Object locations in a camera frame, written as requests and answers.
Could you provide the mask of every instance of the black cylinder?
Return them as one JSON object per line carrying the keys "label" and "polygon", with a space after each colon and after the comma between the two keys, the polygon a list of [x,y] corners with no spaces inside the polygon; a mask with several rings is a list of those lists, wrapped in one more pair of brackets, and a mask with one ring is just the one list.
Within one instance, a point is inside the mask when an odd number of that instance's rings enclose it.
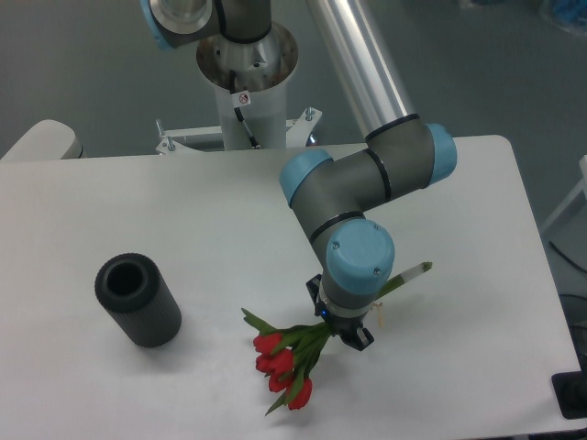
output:
{"label": "black cylinder", "polygon": [[182,313],[157,265],[140,254],[110,259],[95,279],[95,296],[138,346],[157,347],[173,339]]}

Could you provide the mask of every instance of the white table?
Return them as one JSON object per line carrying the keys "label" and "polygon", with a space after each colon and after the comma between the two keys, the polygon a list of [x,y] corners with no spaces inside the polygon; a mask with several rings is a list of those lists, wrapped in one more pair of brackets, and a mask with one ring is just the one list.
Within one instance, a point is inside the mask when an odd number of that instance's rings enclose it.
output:
{"label": "white table", "polygon": [[[240,307],[316,323],[321,271],[277,181],[297,151],[0,165],[0,436],[5,439],[457,439],[579,429],[552,374],[578,370],[509,143],[457,140],[434,187],[368,213],[394,273],[360,353],[333,339],[300,412],[254,369]],[[337,157],[362,146],[330,148]],[[160,267],[183,311],[166,346],[134,346],[94,297],[111,257]]]}

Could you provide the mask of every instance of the robotic arm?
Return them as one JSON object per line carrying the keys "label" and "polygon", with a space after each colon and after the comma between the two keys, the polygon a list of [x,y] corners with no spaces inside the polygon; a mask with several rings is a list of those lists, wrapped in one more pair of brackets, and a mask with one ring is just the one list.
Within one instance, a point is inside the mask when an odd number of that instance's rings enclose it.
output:
{"label": "robotic arm", "polygon": [[[363,318],[391,274],[395,255],[390,235],[367,220],[364,213],[448,177],[456,167],[457,150],[442,126],[423,124],[412,107],[366,2],[307,3],[368,147],[336,161],[324,150],[308,150],[285,165],[280,183],[324,270],[306,284],[316,315],[329,322],[343,342],[362,350],[373,342],[363,327]],[[267,74],[246,66],[251,48],[259,52],[259,47],[271,46],[268,39],[276,25],[271,25],[269,0],[150,0],[150,9],[149,0],[144,0],[143,5],[149,12],[148,20],[154,18],[170,46],[218,32],[228,41],[231,62],[245,62],[240,63],[238,71],[217,62],[218,78],[224,75],[224,79],[216,85],[228,88],[227,71],[233,72],[228,75],[232,76],[231,91],[238,89],[235,76],[259,78]],[[172,21],[190,17],[192,25],[174,27],[169,24],[170,17]],[[282,45],[284,38],[277,40]],[[271,81],[245,82],[257,84],[253,85],[255,90],[267,91],[283,81],[295,63],[288,66],[279,53],[277,58],[280,60],[273,67],[271,63],[263,66],[272,72]],[[250,90],[249,84],[240,83],[243,90],[247,89],[245,85]]]}

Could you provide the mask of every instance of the warning sticker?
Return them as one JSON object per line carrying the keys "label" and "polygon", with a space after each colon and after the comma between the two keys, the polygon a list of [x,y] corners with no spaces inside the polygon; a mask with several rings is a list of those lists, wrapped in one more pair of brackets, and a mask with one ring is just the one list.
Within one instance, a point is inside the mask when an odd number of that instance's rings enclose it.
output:
{"label": "warning sticker", "polygon": [[231,94],[230,97],[232,98],[232,106],[235,108],[250,104],[250,93],[248,91],[236,92]]}

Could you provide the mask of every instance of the flower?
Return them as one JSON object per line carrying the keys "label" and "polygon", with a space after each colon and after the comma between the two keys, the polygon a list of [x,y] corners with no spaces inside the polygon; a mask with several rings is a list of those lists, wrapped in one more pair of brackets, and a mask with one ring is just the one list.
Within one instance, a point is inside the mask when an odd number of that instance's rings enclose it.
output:
{"label": "flower", "polygon": [[269,373],[269,364],[271,362],[271,356],[259,355],[255,360],[257,371],[261,373]]}
{"label": "flower", "polygon": [[[286,393],[289,395],[292,387],[288,387]],[[312,394],[312,380],[310,378],[304,379],[304,385],[302,386],[302,390],[299,392],[295,398],[289,402],[287,407],[291,410],[299,410],[304,408],[308,401],[310,400],[310,395]]]}
{"label": "flower", "polygon": [[294,382],[294,375],[290,374],[283,380],[279,380],[280,376],[272,374],[269,378],[269,391],[279,392],[285,390]]}
{"label": "flower", "polygon": [[272,376],[278,378],[294,369],[294,352],[290,349],[283,349],[277,353],[269,363],[269,370]]}
{"label": "flower", "polygon": [[270,355],[275,346],[282,342],[283,336],[281,333],[272,333],[271,335],[258,335],[253,339],[255,350],[263,355]]}

